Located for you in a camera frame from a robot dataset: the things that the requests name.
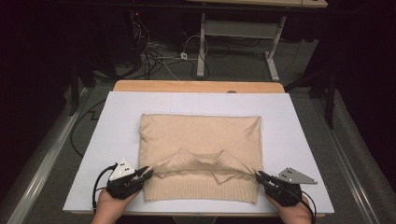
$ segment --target white tabletop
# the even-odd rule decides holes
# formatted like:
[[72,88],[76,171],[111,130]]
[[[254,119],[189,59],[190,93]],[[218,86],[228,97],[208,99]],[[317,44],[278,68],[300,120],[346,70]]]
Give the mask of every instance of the white tabletop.
[[[91,142],[64,204],[64,211],[90,213],[92,189],[99,174],[127,160],[137,168],[140,116],[142,114],[212,116],[262,116],[264,172],[277,175],[286,167],[308,175],[317,185],[302,185],[315,201],[318,214],[334,212],[315,159],[287,93],[188,93],[113,91],[106,100]],[[108,174],[99,182],[106,186]],[[126,214],[166,216],[272,216],[276,209],[259,189],[257,203],[215,200],[144,202],[143,193],[132,201]]]

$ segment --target gray floor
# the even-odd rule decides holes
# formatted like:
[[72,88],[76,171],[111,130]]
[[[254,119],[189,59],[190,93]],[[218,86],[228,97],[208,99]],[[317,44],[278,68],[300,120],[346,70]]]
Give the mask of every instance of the gray floor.
[[[208,80],[231,81],[271,81],[262,52],[270,42],[262,41],[255,47],[235,48],[223,58],[214,58],[209,53],[220,55],[225,50],[219,46],[210,46],[206,63],[209,67]],[[304,72],[306,64],[315,49],[313,43],[280,43],[276,55],[276,68],[280,83],[288,84],[296,80]],[[168,49],[158,49],[163,56],[174,56]],[[192,80],[191,65],[176,63],[163,67],[151,79]],[[79,114],[87,112],[88,108],[104,100],[114,86],[114,81],[97,73],[97,86],[82,94]],[[359,131],[347,113],[339,93],[336,93],[334,107],[334,130],[330,130],[323,119],[323,99],[310,99],[308,89],[298,88],[290,92],[304,134],[312,149],[323,180],[329,190],[329,195],[335,213],[318,218],[317,223],[396,223],[395,194],[386,178],[381,174],[362,141]],[[99,118],[103,104],[92,109],[95,118]],[[65,198],[73,183],[81,158],[71,147],[69,138],[62,139],[71,117],[68,116],[69,105],[49,131],[35,154],[24,166],[7,197],[0,205],[0,223],[90,223],[92,216],[74,215],[62,210]],[[83,153],[89,144],[96,121],[91,114],[83,117],[74,132],[76,148]],[[15,208],[21,207],[20,200],[28,186],[31,185],[36,171],[40,169],[56,146],[59,156],[53,166],[47,166],[48,178],[42,180],[39,194],[30,199],[33,206],[28,209],[26,217],[22,217]]]

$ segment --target knit fabric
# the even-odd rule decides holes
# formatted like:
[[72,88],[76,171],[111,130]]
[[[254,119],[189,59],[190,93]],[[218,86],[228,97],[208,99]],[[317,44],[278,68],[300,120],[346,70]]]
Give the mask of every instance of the knit fabric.
[[150,166],[146,201],[255,203],[262,170],[261,117],[142,115],[139,167]]

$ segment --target person's right hand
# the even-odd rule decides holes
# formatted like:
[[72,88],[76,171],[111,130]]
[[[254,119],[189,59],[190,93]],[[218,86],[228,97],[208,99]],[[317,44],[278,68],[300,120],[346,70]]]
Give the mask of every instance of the person's right hand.
[[[308,208],[305,207],[302,203],[297,203],[293,207],[282,207],[279,203],[277,203],[273,198],[264,194],[265,198],[273,204],[277,210],[279,211],[279,216],[282,218],[282,221],[285,224],[310,224],[311,223],[311,215]],[[309,201],[303,196],[304,202],[309,204]]]

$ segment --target dark background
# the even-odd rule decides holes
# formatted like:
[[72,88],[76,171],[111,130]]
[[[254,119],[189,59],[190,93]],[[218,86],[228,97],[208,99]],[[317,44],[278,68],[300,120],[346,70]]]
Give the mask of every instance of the dark background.
[[[341,1],[334,7],[352,9],[364,3],[358,16],[331,21],[318,19],[317,22],[290,18],[285,26],[285,36],[308,40],[319,38],[317,50],[307,67],[307,76],[323,64],[333,64],[337,89],[365,143],[396,190],[393,175],[396,170],[393,153],[396,139],[393,130],[396,127],[393,88],[396,81],[396,8],[393,1],[357,2]],[[0,164],[5,180],[1,200],[64,109],[63,94],[70,84],[71,65],[77,62],[82,66],[83,72],[79,75],[84,84],[90,86],[90,69],[100,68],[109,74],[114,73],[113,63],[117,55],[130,53],[114,52],[103,44],[105,33],[98,21],[104,19],[111,23],[118,19],[103,18],[95,11],[84,11],[82,18],[77,14],[77,11],[59,8],[44,0],[0,3],[0,83],[3,91]],[[166,12],[148,20],[158,24],[155,21],[163,18],[170,22],[164,21],[157,28],[153,25],[153,30],[165,31],[176,42],[182,38],[179,30],[190,27],[193,32],[196,27],[195,18],[191,18],[191,24],[187,20],[183,23],[179,15]],[[307,24],[318,27],[323,22],[329,23],[327,30],[318,29],[312,34],[304,28]]]

